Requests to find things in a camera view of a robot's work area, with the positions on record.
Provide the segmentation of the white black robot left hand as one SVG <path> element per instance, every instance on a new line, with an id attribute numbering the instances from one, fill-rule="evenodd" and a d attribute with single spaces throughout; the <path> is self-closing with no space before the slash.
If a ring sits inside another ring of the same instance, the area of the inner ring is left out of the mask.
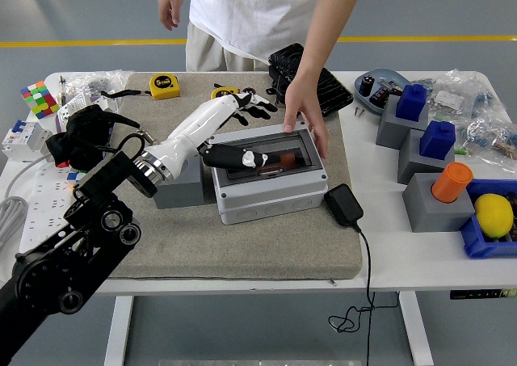
<path id="1" fill-rule="evenodd" d="M 230 118 L 246 111 L 255 118 L 269 120 L 277 107 L 253 93 L 223 95 L 200 104 L 161 143 L 145 148 L 141 159 L 148 162 L 167 182 L 177 179 L 186 159 Z"/>

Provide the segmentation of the person's left hand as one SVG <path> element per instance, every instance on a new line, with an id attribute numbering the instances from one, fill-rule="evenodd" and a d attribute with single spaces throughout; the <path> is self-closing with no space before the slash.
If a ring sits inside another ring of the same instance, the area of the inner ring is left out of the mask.
<path id="1" fill-rule="evenodd" d="M 328 158 L 329 133 L 317 99 L 318 76 L 299 71 L 285 95 L 284 132 L 294 130 L 297 115 L 305 118 L 314 135 L 314 143 L 321 158 Z"/>

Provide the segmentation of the person's right hand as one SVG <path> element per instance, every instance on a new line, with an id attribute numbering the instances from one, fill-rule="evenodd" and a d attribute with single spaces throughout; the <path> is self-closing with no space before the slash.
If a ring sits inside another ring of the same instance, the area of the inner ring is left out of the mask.
<path id="1" fill-rule="evenodd" d="M 158 0 L 158 19 L 162 26 L 172 31 L 179 26 L 184 0 Z"/>

